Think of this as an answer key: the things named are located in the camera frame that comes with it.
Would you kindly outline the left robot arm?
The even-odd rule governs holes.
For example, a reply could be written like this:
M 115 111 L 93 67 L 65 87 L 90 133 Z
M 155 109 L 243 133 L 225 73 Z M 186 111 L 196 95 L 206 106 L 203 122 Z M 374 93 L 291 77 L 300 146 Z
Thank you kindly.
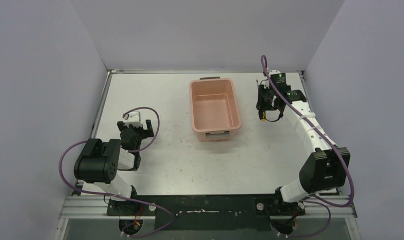
M 108 213 L 112 216 L 131 216 L 143 210 L 143 205 L 135 199 L 136 189 L 117 172 L 134 172 L 140 167 L 142 140 L 154 137 L 151 121 L 145 122 L 143 127 L 139 120 L 118 121 L 119 139 L 90 138 L 76 160 L 77 179 L 113 194 L 108 203 Z

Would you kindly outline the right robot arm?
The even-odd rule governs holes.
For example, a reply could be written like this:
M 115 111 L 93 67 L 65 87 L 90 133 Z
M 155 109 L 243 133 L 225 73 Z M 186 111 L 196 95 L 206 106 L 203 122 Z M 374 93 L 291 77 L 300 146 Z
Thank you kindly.
M 271 73 L 257 82 L 256 109 L 261 121 L 268 121 L 268 111 L 278 111 L 278 120 L 286 118 L 292 125 L 308 153 L 308 158 L 294 181 L 278 187 L 272 203 L 262 209 L 265 214 L 289 216 L 289 219 L 272 220 L 271 226 L 278 237 L 291 237 L 296 218 L 304 215 L 304 204 L 309 198 L 319 198 L 318 192 L 344 185 L 350 153 L 326 138 L 307 97 L 300 89 L 287 83 L 285 73 Z

